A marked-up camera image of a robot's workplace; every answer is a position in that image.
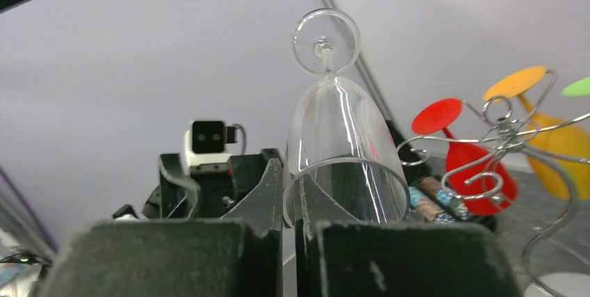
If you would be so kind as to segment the red wine glass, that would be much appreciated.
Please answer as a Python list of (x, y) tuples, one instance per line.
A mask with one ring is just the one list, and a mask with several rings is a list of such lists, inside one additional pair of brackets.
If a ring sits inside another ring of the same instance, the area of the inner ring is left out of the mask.
[[(446, 138), (451, 139), (445, 161), (446, 171), (449, 172), (485, 157), (490, 152), (472, 143), (459, 143), (449, 131), (451, 125), (463, 111), (464, 104), (456, 98), (447, 98), (432, 103), (415, 117), (411, 129), (418, 135), (430, 135), (442, 131)], [(489, 198), (478, 200), (464, 200), (463, 203), (471, 213), (478, 216), (492, 216), (511, 206), (518, 196), (518, 187), (512, 176), (502, 164), (494, 166), (492, 159), (482, 161), (448, 178), (448, 184), (459, 195), (476, 195), (491, 190), (496, 180), (493, 177), (481, 177), (471, 184), (465, 181), (484, 171), (495, 171), (503, 179), (503, 187), (499, 193)]]

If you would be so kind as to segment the yellow wine glass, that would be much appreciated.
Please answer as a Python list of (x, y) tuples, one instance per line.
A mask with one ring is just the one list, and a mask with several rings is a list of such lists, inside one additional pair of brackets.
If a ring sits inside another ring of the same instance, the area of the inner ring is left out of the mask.
[[(547, 67), (540, 65), (517, 71), (498, 81), (484, 94), (484, 101), (497, 95), (517, 98), (526, 112), (531, 115), (530, 120), (533, 123), (527, 126), (529, 130), (535, 129), (536, 125), (540, 128), (559, 125), (564, 122), (562, 119), (541, 113), (525, 96), (526, 91), (545, 77), (551, 78), (549, 86), (541, 95), (546, 97), (555, 83), (556, 76)], [(578, 125), (568, 125), (560, 129), (542, 131), (536, 136), (527, 135), (525, 138), (533, 148), (550, 154), (589, 158), (589, 132)], [(536, 176), (550, 194), (562, 199), (568, 198), (565, 183), (553, 169), (534, 157), (529, 156), (527, 159)], [(589, 199), (589, 164), (570, 162), (564, 159), (557, 159), (557, 163), (565, 168), (566, 172), (573, 178), (579, 197), (583, 200)]]

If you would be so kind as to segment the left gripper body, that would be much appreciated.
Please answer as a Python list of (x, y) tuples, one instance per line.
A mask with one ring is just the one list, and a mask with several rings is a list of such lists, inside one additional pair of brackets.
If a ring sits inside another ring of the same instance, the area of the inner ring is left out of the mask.
[(277, 149), (231, 156), (211, 173), (185, 172), (179, 153), (159, 156), (159, 185), (147, 198), (142, 214), (149, 219), (219, 218), (243, 200), (261, 181)]

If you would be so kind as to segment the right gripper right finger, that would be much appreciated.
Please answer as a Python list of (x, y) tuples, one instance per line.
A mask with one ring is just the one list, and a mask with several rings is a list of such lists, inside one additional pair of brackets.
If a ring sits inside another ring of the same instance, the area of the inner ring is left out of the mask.
[(294, 188), (299, 296), (520, 295), (481, 225), (356, 221), (309, 177)]

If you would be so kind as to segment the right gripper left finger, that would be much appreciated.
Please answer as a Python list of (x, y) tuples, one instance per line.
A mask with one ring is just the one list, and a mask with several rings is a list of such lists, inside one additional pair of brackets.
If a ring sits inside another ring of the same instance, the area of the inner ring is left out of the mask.
[(282, 164), (220, 218), (105, 221), (78, 233), (41, 296), (281, 296)]

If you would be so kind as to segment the green wine glass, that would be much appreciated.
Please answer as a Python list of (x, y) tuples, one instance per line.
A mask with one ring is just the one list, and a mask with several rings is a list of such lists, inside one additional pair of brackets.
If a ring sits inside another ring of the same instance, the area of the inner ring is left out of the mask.
[(590, 95), (590, 77), (585, 77), (571, 83), (562, 90), (562, 95), (566, 97), (584, 97)]

